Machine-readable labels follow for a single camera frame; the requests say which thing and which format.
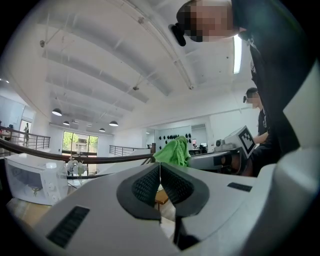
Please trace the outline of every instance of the black t-shirt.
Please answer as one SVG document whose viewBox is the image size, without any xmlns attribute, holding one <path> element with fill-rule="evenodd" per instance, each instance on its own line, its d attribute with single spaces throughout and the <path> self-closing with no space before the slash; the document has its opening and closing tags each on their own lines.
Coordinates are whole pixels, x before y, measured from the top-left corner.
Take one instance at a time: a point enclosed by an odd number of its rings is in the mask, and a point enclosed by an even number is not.
<svg viewBox="0 0 320 256">
<path fill-rule="evenodd" d="M 250 43 L 256 84 L 282 154 L 299 147 L 283 113 L 316 60 L 299 23 L 277 0 L 231 0 L 239 37 Z"/>
<path fill-rule="evenodd" d="M 258 136 L 266 133 L 269 129 L 268 126 L 268 119 L 267 119 L 267 115 L 265 112 L 265 109 L 263 108 L 260 113 L 259 113 L 259 117 L 258 117 Z"/>
</svg>

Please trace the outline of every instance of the ceiling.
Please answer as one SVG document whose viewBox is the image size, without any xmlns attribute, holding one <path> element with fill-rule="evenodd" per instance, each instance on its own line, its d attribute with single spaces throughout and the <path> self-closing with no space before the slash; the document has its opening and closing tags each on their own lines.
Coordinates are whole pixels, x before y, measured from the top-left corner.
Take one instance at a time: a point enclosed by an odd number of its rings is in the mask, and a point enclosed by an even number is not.
<svg viewBox="0 0 320 256">
<path fill-rule="evenodd" d="M 46 5 L 36 25 L 46 61 L 50 106 L 65 120 L 106 133 L 124 117 L 165 99 L 248 79 L 249 60 L 233 74 L 233 39 L 180 47 L 168 29 L 185 0 L 66 0 Z M 242 53 L 243 58 L 249 54 Z"/>
</svg>

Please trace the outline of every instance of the person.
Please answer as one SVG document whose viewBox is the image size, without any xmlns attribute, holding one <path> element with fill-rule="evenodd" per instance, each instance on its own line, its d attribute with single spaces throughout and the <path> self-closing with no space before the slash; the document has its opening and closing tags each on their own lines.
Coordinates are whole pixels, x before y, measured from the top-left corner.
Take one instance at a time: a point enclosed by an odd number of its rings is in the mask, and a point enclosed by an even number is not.
<svg viewBox="0 0 320 256">
<path fill-rule="evenodd" d="M 255 70 L 252 80 L 271 128 L 264 143 L 241 166 L 242 174 L 258 176 L 263 166 L 296 150 L 299 141 L 283 110 L 316 56 L 295 17 L 277 0 L 191 0 L 181 6 L 176 19 L 179 43 L 184 35 L 195 42 L 214 42 L 238 34 L 249 44 Z M 239 158 L 232 156 L 232 168 L 240 168 Z"/>
<path fill-rule="evenodd" d="M 255 144 L 262 144 L 268 137 L 269 122 L 258 89 L 254 87 L 249 88 L 243 96 L 243 103 L 252 104 L 253 109 L 259 108 L 260 110 L 258 116 L 258 135 L 253 138 L 253 141 Z"/>
<path fill-rule="evenodd" d="M 28 123 L 26 123 L 25 127 L 24 127 L 24 146 L 27 148 L 28 147 L 28 141 L 29 141 L 29 125 Z"/>
</svg>

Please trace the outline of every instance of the white microwave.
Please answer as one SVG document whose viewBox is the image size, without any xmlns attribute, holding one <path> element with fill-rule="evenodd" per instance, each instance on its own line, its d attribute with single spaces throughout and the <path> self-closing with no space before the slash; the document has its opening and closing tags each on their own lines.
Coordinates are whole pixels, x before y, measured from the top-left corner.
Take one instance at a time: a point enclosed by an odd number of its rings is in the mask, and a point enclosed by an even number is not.
<svg viewBox="0 0 320 256">
<path fill-rule="evenodd" d="M 54 205 L 68 194 L 66 163 L 15 154 L 5 157 L 12 197 L 41 205 Z"/>
</svg>

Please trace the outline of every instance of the man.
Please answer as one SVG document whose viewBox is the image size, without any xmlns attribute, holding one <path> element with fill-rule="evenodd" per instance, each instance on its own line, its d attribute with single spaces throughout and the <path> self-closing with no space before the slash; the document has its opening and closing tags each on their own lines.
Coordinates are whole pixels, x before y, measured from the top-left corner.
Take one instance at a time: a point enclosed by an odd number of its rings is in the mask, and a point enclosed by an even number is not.
<svg viewBox="0 0 320 256">
<path fill-rule="evenodd" d="M 292 14 L 276 0 L 192 0 L 178 10 L 176 18 L 181 34 L 193 41 L 212 42 L 238 34 L 250 44 L 256 70 L 252 80 L 272 129 L 242 166 L 243 174 L 257 176 L 263 166 L 296 150 L 299 142 L 283 110 L 316 58 Z M 239 165 L 239 156 L 234 155 L 231 167 Z"/>
<path fill-rule="evenodd" d="M 255 144 L 262 144 L 268 137 L 269 122 L 258 89 L 254 87 L 249 88 L 243 96 L 243 103 L 252 104 L 253 109 L 260 109 L 258 117 L 258 136 L 254 137 L 253 141 Z"/>
</svg>

